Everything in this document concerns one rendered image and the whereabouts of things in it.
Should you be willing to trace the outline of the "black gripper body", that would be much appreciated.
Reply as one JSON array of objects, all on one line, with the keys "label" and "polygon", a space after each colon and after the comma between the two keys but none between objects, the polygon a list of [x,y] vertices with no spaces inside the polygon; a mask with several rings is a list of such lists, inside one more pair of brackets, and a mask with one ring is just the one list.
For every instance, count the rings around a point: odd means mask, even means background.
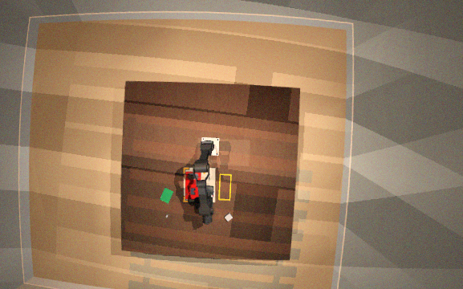
[{"label": "black gripper body", "polygon": [[213,188],[214,187],[212,185],[207,185],[206,186],[206,193],[208,195],[207,199],[209,199],[212,202],[212,204],[213,204],[213,197],[211,197],[211,193],[213,193]]}]

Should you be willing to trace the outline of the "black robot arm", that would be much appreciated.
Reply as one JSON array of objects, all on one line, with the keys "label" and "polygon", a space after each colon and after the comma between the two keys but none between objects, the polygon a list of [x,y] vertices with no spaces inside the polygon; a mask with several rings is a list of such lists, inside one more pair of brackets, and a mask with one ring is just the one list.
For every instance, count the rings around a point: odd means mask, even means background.
[{"label": "black robot arm", "polygon": [[[198,213],[203,216],[203,223],[206,225],[212,222],[213,208],[212,202],[207,199],[206,193],[206,181],[209,177],[209,162],[208,157],[212,155],[214,149],[213,140],[201,141],[200,151],[201,155],[199,160],[195,161],[193,164],[193,177],[196,180],[196,187],[198,192],[198,197],[194,199],[194,205]],[[195,173],[208,173],[205,180],[197,180]]]}]

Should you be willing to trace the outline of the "green flat rectangular patch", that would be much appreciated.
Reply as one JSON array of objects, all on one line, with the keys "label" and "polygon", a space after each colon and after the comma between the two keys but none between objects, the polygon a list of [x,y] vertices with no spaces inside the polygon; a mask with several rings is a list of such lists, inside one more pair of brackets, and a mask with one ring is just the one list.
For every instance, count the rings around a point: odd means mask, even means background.
[{"label": "green flat rectangular patch", "polygon": [[162,193],[162,195],[161,195],[161,197],[160,197],[160,200],[169,203],[172,194],[173,194],[173,191],[172,191],[172,190],[169,190],[169,189],[165,188],[165,189],[164,189],[164,192]]}]

